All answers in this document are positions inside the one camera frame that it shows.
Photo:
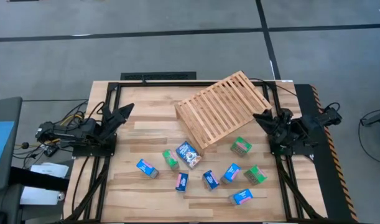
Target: yellow and black hazard tape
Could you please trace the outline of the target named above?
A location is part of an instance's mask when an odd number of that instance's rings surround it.
[[[317,89],[313,85],[311,85],[311,87],[313,89],[315,101],[317,102],[318,111],[320,113],[323,113],[324,109],[322,108],[322,105],[320,103],[320,98],[318,97]],[[336,170],[338,171],[338,177],[340,179],[340,183],[341,183],[341,186],[343,188],[343,193],[345,193],[345,197],[346,197],[346,201],[347,201],[347,204],[348,204],[348,207],[350,210],[351,217],[353,218],[354,221],[358,222],[356,210],[354,209],[353,201],[351,201],[351,198],[350,198],[350,194],[349,194],[349,191],[348,191],[348,188],[346,185],[345,177],[343,176],[343,171],[341,170],[341,166],[339,163],[338,155],[337,155],[335,147],[333,145],[331,133],[329,132],[329,129],[327,127],[324,127],[324,128],[325,128],[325,134],[327,134],[327,138],[328,138],[328,145],[329,145],[329,148],[331,149],[333,162],[335,163]]]

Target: small box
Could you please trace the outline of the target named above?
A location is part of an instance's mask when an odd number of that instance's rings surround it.
[[[241,137],[235,139],[234,144],[231,146],[231,150],[241,157],[245,156],[251,148],[252,145]]]
[[[169,165],[169,167],[172,170],[178,169],[177,157],[175,155],[173,155],[172,150],[166,149],[162,153],[162,155],[164,156],[166,163]]]
[[[228,170],[226,171],[226,173],[224,174],[224,176],[221,177],[221,181],[224,182],[225,184],[229,184],[231,183],[234,178],[237,176],[238,172],[241,170],[240,166],[237,165],[237,164],[232,164]]]
[[[267,175],[256,165],[246,171],[244,175],[252,184],[260,184],[267,179]]]
[[[252,193],[249,189],[240,190],[235,194],[228,197],[231,203],[234,205],[242,205],[244,202],[253,198]]]
[[[188,174],[178,173],[176,190],[184,192],[188,182]]]
[[[213,175],[212,170],[204,173],[202,179],[204,183],[206,183],[206,186],[208,186],[209,190],[213,190],[220,185],[215,175]]]
[[[148,164],[146,161],[144,161],[144,159],[140,159],[140,161],[137,163],[137,167],[151,178],[155,178],[159,173],[155,167]]]
[[[201,160],[198,152],[186,141],[176,149],[176,153],[191,169]]]

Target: concrete floor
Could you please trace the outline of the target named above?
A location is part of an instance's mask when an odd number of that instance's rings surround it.
[[[380,23],[380,1],[262,0],[269,27]],[[155,30],[260,27],[253,0],[0,0],[0,37]],[[282,79],[317,86],[323,105],[341,103],[332,127],[350,195],[361,222],[380,223],[380,164],[360,148],[358,120],[380,109],[380,29],[275,32]],[[273,79],[262,33],[130,37],[0,43],[0,98],[87,98],[93,80],[121,72],[196,71],[219,79],[237,70]],[[35,141],[38,125],[79,102],[25,102],[17,142]],[[380,158],[380,124],[362,130]],[[58,152],[51,161],[69,159]],[[22,161],[14,161],[20,166]]]

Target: blue box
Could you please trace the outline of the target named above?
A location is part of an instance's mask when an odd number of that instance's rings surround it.
[[[155,167],[147,163],[144,159],[140,159],[137,163],[137,167],[151,178],[155,178],[159,173]]]
[[[240,170],[240,166],[233,163],[220,180],[226,184],[229,184],[234,180]]]
[[[251,200],[253,198],[253,195],[249,189],[244,189],[236,192],[228,198],[234,205],[242,205],[244,202]]]
[[[177,182],[176,182],[176,190],[185,191],[188,182],[188,174],[178,173]]]
[[[201,160],[199,153],[186,141],[176,149],[176,153],[191,169]]]
[[[208,186],[209,190],[213,190],[220,185],[215,175],[213,175],[212,170],[204,173],[202,179],[206,183],[206,186]]]

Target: black floor stripe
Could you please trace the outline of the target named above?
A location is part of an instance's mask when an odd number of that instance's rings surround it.
[[[195,35],[195,34],[237,34],[262,32],[261,28],[229,28],[229,29],[205,29],[205,30],[172,30],[155,32],[128,32],[113,34],[81,34],[81,35],[53,35],[37,37],[0,37],[0,42],[41,41],[41,40],[82,40],[105,39],[122,37],[158,37],[171,35]]]
[[[351,30],[351,29],[378,29],[378,28],[380,28],[380,24],[338,25],[338,26],[303,26],[303,27],[271,27],[271,28],[269,28],[269,32]]]
[[[269,29],[266,22],[266,17],[264,15],[264,10],[262,7],[261,0],[256,0],[256,6],[257,6],[257,11],[259,12],[260,23],[262,24],[264,41],[266,42],[267,53],[269,54],[270,63],[272,66],[272,72],[274,73],[274,79],[280,80],[281,75],[279,74],[278,63],[277,63],[276,55],[274,53],[274,49],[272,47],[270,33],[269,33]]]

